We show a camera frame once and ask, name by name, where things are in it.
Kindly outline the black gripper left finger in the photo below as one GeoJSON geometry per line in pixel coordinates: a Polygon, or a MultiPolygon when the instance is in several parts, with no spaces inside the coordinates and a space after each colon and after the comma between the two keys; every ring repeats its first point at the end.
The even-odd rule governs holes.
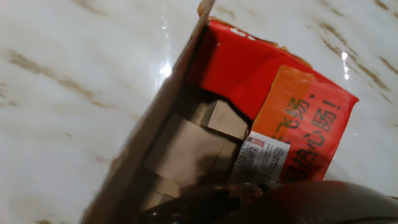
{"type": "Polygon", "coordinates": [[[141,212],[139,223],[216,223],[238,209],[238,196],[231,196],[225,186],[211,185],[141,212]]]}

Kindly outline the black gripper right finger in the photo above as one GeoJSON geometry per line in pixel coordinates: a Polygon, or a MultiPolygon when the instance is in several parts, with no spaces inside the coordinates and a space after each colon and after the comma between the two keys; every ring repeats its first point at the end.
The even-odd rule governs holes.
{"type": "Polygon", "coordinates": [[[397,223],[397,200],[352,183],[301,182],[264,193],[218,223],[397,223]]]}

